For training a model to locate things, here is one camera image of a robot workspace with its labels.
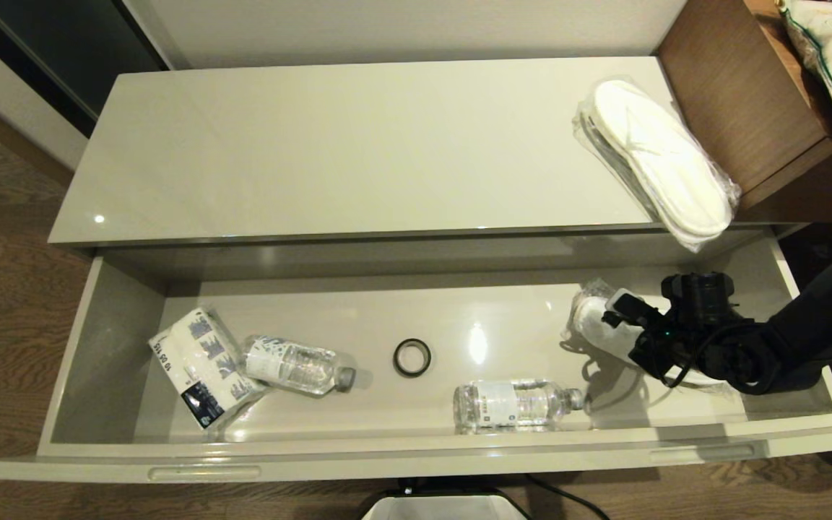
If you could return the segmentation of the bagged white slippers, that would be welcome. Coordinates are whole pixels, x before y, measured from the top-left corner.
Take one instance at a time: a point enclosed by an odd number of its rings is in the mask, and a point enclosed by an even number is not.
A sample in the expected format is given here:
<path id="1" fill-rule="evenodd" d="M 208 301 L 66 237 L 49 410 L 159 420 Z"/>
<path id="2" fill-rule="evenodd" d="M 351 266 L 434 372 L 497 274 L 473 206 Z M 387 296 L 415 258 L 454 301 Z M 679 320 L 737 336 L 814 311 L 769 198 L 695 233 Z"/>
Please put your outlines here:
<path id="1" fill-rule="evenodd" d="M 602 322 L 605 303 L 619 289 L 623 287 L 614 289 L 603 279 L 594 279 L 584 285 L 571 307 L 568 332 L 648 375 L 628 358 L 638 333 L 643 329 L 627 324 L 613 329 Z M 730 279 L 716 273 L 673 275 L 662 281 L 661 290 L 668 306 L 662 310 L 651 304 L 664 315 L 656 326 L 685 330 L 685 380 L 683 383 L 659 382 L 664 387 L 676 388 L 682 385 L 714 387 L 729 381 L 734 373 L 730 365 L 733 339 L 740 326 L 747 323 L 729 301 L 733 293 Z"/>
<path id="2" fill-rule="evenodd" d="M 732 223 L 742 189 L 683 122 L 624 78 L 592 85 L 574 137 L 681 247 L 698 253 Z"/>

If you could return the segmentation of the clear water bottle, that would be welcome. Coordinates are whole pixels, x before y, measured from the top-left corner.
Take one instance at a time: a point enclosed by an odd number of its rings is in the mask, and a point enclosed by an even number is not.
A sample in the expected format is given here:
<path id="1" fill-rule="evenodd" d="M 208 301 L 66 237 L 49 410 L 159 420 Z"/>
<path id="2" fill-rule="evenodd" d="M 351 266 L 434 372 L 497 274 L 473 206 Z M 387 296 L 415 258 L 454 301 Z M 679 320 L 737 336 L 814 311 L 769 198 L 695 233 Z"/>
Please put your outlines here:
<path id="1" fill-rule="evenodd" d="M 554 431 L 585 405 L 581 389 L 545 379 L 473 381 L 454 391 L 454 428 L 463 435 Z"/>
<path id="2" fill-rule="evenodd" d="M 315 398 L 347 393 L 357 378 L 356 369 L 341 365 L 334 351 L 265 335 L 246 339 L 242 371 L 255 381 Z"/>

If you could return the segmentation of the beige long drawer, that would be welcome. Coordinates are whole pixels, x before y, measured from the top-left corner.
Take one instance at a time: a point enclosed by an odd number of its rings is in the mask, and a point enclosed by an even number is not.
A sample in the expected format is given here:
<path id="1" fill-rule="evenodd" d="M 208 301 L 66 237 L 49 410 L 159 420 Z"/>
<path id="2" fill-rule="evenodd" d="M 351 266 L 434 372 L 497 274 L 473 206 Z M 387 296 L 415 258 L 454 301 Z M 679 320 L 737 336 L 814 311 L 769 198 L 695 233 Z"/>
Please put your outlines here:
<path id="1" fill-rule="evenodd" d="M 590 279 L 663 306 L 660 282 L 722 271 L 737 310 L 767 319 L 798 295 L 766 228 L 700 253 L 666 233 L 103 248 L 95 254 L 35 454 L 0 480 L 268 482 L 659 467 L 832 451 L 832 374 L 766 397 L 665 389 L 574 339 Z M 237 340 L 338 352 L 349 393 L 269 391 L 226 428 L 197 425 L 148 339 L 198 306 Z M 581 389 L 557 430 L 458 434 L 473 381 Z"/>

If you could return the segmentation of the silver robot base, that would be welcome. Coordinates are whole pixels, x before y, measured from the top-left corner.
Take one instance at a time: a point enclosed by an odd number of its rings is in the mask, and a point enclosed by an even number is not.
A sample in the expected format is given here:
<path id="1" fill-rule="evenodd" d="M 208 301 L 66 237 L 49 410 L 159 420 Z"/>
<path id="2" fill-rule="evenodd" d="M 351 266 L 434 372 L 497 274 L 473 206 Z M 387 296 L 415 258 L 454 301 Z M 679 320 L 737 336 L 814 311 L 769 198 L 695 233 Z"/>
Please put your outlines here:
<path id="1" fill-rule="evenodd" d="M 445 477 L 404 477 L 373 495 L 355 520 L 534 520 L 494 487 L 465 486 Z"/>

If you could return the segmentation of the brown wooden desk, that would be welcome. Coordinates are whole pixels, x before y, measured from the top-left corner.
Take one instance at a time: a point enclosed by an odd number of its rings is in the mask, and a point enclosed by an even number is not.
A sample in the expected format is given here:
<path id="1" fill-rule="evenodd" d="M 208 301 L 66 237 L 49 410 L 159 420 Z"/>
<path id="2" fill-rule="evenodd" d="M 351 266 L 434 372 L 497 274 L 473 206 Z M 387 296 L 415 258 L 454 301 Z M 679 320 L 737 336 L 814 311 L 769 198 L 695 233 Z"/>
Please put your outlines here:
<path id="1" fill-rule="evenodd" d="M 737 221 L 832 223 L 832 102 L 775 0 L 686 0 L 658 59 L 690 131 L 742 188 Z"/>

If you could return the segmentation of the beige glossy cabinet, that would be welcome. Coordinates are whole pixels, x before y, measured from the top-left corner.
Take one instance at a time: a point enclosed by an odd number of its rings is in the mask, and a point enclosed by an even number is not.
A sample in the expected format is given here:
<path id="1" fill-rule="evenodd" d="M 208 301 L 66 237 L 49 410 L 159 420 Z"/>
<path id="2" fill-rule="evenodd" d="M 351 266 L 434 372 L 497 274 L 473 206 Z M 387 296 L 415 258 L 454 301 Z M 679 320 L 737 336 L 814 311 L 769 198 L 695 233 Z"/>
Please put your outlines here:
<path id="1" fill-rule="evenodd" d="M 116 79 L 48 237 L 85 249 L 649 230 L 573 134 L 654 57 L 168 70 Z"/>

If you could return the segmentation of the white blue tissue pack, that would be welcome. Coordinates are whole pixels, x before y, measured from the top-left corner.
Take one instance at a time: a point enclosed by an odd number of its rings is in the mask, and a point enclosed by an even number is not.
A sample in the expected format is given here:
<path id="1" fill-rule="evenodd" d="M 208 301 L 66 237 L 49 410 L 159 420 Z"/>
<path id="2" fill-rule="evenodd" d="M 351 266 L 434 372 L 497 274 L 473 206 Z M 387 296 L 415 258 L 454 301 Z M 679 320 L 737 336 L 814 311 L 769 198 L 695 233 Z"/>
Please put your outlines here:
<path id="1" fill-rule="evenodd" d="M 267 386 L 246 376 L 240 351 L 214 313 L 198 307 L 148 340 L 149 349 L 199 427 L 227 427 L 263 398 Z"/>

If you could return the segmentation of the black glass panel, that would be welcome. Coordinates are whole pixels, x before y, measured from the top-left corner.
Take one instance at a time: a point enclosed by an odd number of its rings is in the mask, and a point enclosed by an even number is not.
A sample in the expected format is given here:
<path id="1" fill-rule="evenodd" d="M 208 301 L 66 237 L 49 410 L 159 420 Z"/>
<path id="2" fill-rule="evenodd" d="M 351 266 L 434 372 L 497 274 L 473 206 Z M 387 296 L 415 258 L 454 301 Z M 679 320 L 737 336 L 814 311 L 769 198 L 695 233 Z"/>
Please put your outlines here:
<path id="1" fill-rule="evenodd" d="M 119 75 L 168 70 L 125 0 L 0 0 L 0 59 L 86 137 Z"/>

